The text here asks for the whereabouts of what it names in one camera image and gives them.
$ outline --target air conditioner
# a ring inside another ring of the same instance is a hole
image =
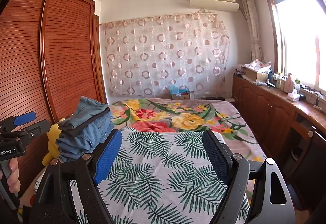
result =
[[[190,8],[237,12],[239,4],[235,0],[190,0]]]

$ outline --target yellow plush toy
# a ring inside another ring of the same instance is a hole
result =
[[[59,138],[61,130],[58,124],[51,126],[49,132],[46,133],[48,136],[48,154],[44,156],[42,164],[47,166],[52,159],[56,159],[59,156],[58,146],[55,144],[56,139]]]

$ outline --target window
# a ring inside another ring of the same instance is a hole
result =
[[[277,71],[326,91],[326,15],[316,0],[268,0]]]

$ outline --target sheer curtain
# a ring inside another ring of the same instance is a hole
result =
[[[217,14],[129,19],[102,24],[101,30],[113,94],[162,97],[175,85],[225,95],[229,37]]]
[[[251,37],[252,61],[259,59],[263,62],[263,57],[259,45],[259,24],[254,0],[241,0],[244,13],[246,14]]]

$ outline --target screw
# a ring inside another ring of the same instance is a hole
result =
[[[53,159],[50,162],[51,165],[56,165],[57,163],[58,163],[58,160],[57,159]]]
[[[272,158],[267,158],[266,159],[266,162],[269,164],[269,165],[273,165],[275,163],[275,161],[272,159]]]
[[[92,155],[91,155],[90,153],[85,153],[85,154],[82,156],[82,159],[83,159],[83,160],[89,160],[91,157],[92,157]]]
[[[242,155],[239,154],[239,153],[235,153],[235,154],[233,154],[233,158],[236,159],[236,160],[241,160],[242,159]]]

